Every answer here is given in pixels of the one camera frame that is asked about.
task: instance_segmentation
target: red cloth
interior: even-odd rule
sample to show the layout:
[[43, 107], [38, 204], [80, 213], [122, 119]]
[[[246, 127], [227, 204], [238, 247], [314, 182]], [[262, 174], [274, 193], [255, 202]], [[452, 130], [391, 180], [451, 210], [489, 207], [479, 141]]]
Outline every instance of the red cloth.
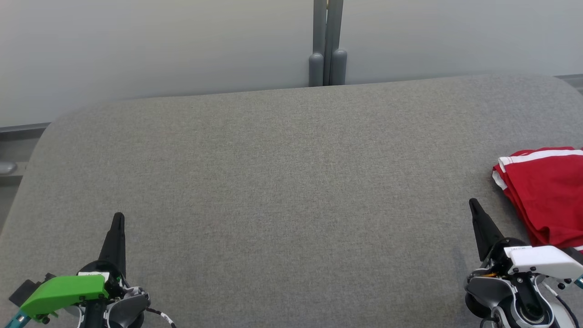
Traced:
[[525, 224], [533, 246], [583, 250], [583, 151], [572, 147], [500, 157], [492, 177]]

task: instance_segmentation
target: white label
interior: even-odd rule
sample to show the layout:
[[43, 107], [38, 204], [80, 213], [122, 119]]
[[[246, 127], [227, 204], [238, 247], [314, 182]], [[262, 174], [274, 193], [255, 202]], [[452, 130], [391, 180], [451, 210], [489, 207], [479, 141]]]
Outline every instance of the white label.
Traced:
[[517, 249], [525, 249], [525, 248], [532, 248], [532, 246], [513, 246], [513, 247], [505, 247], [504, 252], [506, 256], [510, 257], [510, 252]]

